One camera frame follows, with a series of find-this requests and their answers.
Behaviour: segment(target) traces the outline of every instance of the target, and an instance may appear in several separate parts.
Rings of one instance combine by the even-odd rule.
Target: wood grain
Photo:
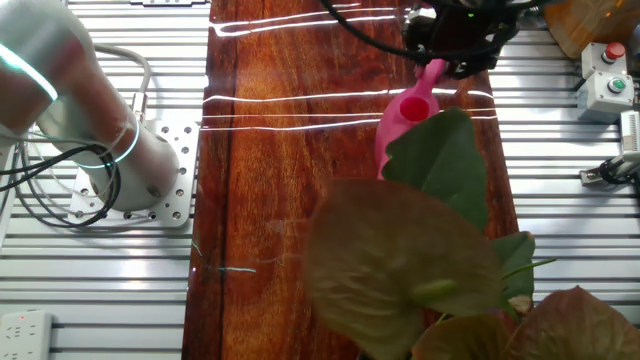
[[[399,26],[382,18],[393,13],[379,9],[399,5],[363,1],[344,14],[400,45]],[[183,359],[355,359],[305,297],[306,225],[329,179],[375,177],[376,120],[415,82],[413,64],[355,39],[316,0],[216,1],[211,22],[194,231],[203,256],[192,252]],[[479,117],[485,234],[517,231],[486,74],[438,87],[451,90],[443,108]]]

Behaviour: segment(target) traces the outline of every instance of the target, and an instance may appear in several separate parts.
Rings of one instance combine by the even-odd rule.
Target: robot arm
[[[139,121],[146,102],[140,95],[134,114],[98,65],[89,33],[59,0],[0,2],[0,145],[11,145],[8,139],[35,122],[50,136],[101,143],[112,149],[122,177],[113,208],[149,208],[172,188],[178,161]],[[61,151],[78,146],[55,145]],[[72,160],[96,193],[108,186],[96,156]]]

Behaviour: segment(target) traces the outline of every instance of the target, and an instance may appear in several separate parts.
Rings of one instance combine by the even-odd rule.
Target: brown leaf
[[[320,317],[378,360],[411,348],[422,306],[472,315],[499,299],[499,261],[479,231],[404,184],[335,182],[314,216],[306,256]]]
[[[506,360],[637,360],[640,332],[580,287],[556,291],[515,333]]]
[[[459,317],[424,332],[413,348],[416,360],[499,360],[509,333],[493,315]]]

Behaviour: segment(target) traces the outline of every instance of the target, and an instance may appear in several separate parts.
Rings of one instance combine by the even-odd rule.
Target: metal mounting plate
[[[152,208],[133,212],[110,210],[107,217],[93,227],[175,228],[183,226],[189,220],[199,127],[194,122],[181,122],[178,125],[175,122],[161,120],[147,121],[144,124],[147,129],[167,140],[175,150],[179,163],[176,183],[167,196]],[[92,197],[95,193],[90,178],[82,170],[78,171],[74,189],[86,196],[75,193],[72,195],[71,211],[75,215],[69,215],[68,220],[80,223],[91,216],[84,214],[100,209],[103,203],[100,199]]]

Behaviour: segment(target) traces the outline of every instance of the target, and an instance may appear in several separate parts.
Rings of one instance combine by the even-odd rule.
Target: green leaf
[[[411,299],[418,306],[429,306],[434,301],[452,295],[458,290],[458,284],[449,279],[440,279],[420,285],[412,290]]]
[[[435,115],[386,148],[386,180],[409,184],[449,205],[484,230],[486,169],[476,149],[473,123],[460,108]]]
[[[507,299],[504,294],[500,297],[498,308],[509,315],[509,317],[513,319],[513,321],[519,321],[516,310],[513,308],[513,306],[511,306],[511,304],[509,303],[509,299]]]
[[[496,239],[491,242],[502,263],[502,275],[507,276],[514,270],[531,265],[531,258],[536,249],[536,242],[531,233],[519,232]],[[533,295],[533,268],[521,271],[505,278],[502,282],[506,288],[504,296],[511,299],[518,295]]]
[[[430,327],[412,351],[416,360],[499,360],[508,341],[502,322],[481,314]]]
[[[556,291],[534,308],[504,360],[640,359],[640,332],[580,287]]]
[[[306,291],[329,328],[377,360],[406,355],[423,306],[455,316],[495,308],[500,278],[482,234],[408,185],[336,181],[314,214]]]

